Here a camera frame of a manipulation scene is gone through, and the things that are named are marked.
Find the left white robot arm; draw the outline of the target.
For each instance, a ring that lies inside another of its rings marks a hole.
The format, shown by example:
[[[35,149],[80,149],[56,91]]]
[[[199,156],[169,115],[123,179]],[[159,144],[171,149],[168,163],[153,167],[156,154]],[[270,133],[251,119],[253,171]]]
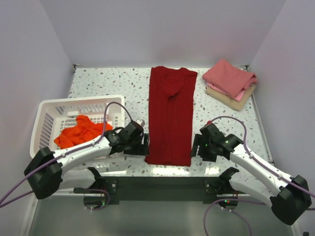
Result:
[[[98,192],[102,181],[95,171],[76,173],[73,168],[115,153],[147,155],[148,134],[144,133],[144,124],[143,120],[131,121],[124,128],[106,131],[91,141],[66,149],[41,148],[24,171],[36,198],[42,200],[60,189],[71,187]]]

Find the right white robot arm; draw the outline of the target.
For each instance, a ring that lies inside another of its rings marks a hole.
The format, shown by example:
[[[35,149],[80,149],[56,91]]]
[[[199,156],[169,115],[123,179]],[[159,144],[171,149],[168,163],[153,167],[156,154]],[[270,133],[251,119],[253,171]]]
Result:
[[[245,141],[233,134],[225,136],[213,123],[195,135],[191,155],[211,162],[220,156],[236,164],[210,186],[218,195],[232,191],[250,195],[269,206],[286,225],[293,225],[312,204],[308,183],[302,176],[292,177],[275,168],[249,149]]]

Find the dark red t-shirt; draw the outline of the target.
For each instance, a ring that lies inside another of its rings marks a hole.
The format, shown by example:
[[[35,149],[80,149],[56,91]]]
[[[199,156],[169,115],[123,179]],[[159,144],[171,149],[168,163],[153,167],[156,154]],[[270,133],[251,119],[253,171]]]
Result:
[[[164,66],[151,69],[149,154],[152,165],[190,166],[193,96],[197,72]]]

